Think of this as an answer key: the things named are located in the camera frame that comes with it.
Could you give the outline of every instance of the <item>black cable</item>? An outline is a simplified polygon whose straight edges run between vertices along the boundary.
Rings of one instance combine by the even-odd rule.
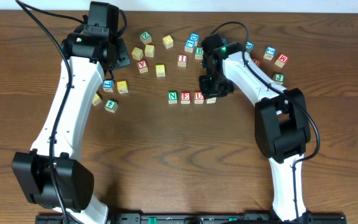
[[[56,191],[56,195],[59,199],[59,203],[60,203],[60,207],[62,209],[62,213],[63,213],[63,217],[64,217],[64,222],[66,224],[69,224],[70,220],[69,220],[69,216],[67,214],[66,211],[66,207],[63,201],[63,197],[62,197],[62,193],[59,189],[59,185],[57,183],[57,178],[56,178],[56,169],[54,168],[54,164],[53,164],[53,157],[54,157],[54,152],[53,152],[53,147],[55,144],[55,138],[56,138],[56,132],[57,132],[57,126],[59,124],[60,121],[60,117],[62,116],[62,112],[63,109],[65,107],[67,98],[68,98],[68,94],[70,93],[70,89],[71,89],[71,85],[73,83],[73,77],[71,75],[71,69],[70,66],[68,65],[68,62],[63,54],[63,50],[62,48],[59,46],[58,42],[55,40],[55,38],[53,37],[53,35],[48,31],[48,29],[26,8],[25,4],[23,4],[22,2],[20,2],[19,0],[16,0],[16,3],[18,3],[18,5],[24,10],[25,13],[27,13],[27,15],[29,15],[31,17],[31,19],[34,20],[35,23],[37,23],[37,25],[46,33],[46,35],[50,38],[50,40],[53,42],[53,44],[55,44],[57,50],[59,51],[60,55],[62,56],[63,61],[65,62],[66,68],[67,68],[67,74],[68,74],[68,83],[66,86],[66,92],[63,96],[62,99],[62,103],[59,107],[58,113],[56,115],[56,119],[55,122],[53,124],[53,128],[52,128],[52,133],[50,135],[49,138],[49,166],[50,166],[50,176],[52,179],[52,184],[53,187],[55,188]]]
[[[60,15],[60,14],[55,14],[55,13],[51,13],[51,12],[47,12],[47,11],[44,11],[44,10],[41,10],[41,9],[37,9],[36,7],[32,7],[32,6],[29,6],[28,4],[26,3],[23,3],[23,6],[25,7],[28,7],[29,9],[32,9],[34,11],[37,11],[37,12],[40,12],[40,13],[43,13],[43,14],[46,14],[48,16],[55,16],[55,17],[59,17],[59,18],[64,18],[64,19],[72,19],[74,21],[77,21],[77,22],[80,22],[80,23],[84,23],[84,21],[80,20],[80,19],[77,19],[75,17],[71,17],[71,16],[65,16],[65,15]]]
[[[124,11],[122,9],[119,10],[119,13],[122,16],[122,19],[124,20],[124,27],[118,31],[117,33],[117,39],[124,34],[125,30],[127,29],[127,18],[125,17]]]
[[[304,158],[301,159],[297,159],[293,162],[292,164],[292,176],[293,176],[293,194],[294,194],[294,203],[295,203],[295,212],[296,212],[296,221],[299,222],[299,214],[298,214],[298,203],[297,203],[297,199],[296,199],[296,176],[295,176],[295,171],[296,171],[296,164],[302,161],[307,161],[309,159],[312,159],[314,156],[317,155],[318,151],[320,150],[320,135],[319,132],[317,130],[317,126],[314,123],[313,119],[311,118],[311,116],[308,114],[308,112],[295,100],[293,100],[292,98],[290,98],[289,96],[287,96],[286,94],[280,92],[279,90],[276,90],[275,88],[273,88],[271,86],[271,84],[267,83],[263,78],[261,78],[258,74],[256,74],[253,69],[249,66],[249,61],[246,61],[246,56],[245,56],[245,52],[246,52],[246,45],[248,42],[248,38],[249,38],[249,30],[248,27],[246,25],[244,25],[241,22],[236,22],[236,21],[230,21],[230,22],[225,22],[223,24],[221,24],[220,26],[218,26],[215,30],[212,31],[211,34],[214,34],[219,28],[221,28],[222,26],[225,26],[227,24],[239,24],[242,27],[245,28],[245,30],[247,31],[247,35],[246,35],[246,42],[244,44],[244,47],[242,49],[242,60],[244,61],[244,66],[246,66],[251,73],[260,81],[262,82],[268,89],[272,90],[273,92],[277,93],[278,95],[280,95],[281,97],[283,97],[285,100],[287,100],[288,102],[292,103],[292,105],[295,105],[309,120],[310,125],[313,128],[314,134],[316,136],[316,149],[314,150],[314,152],[312,154],[310,154],[309,156],[306,156]]]

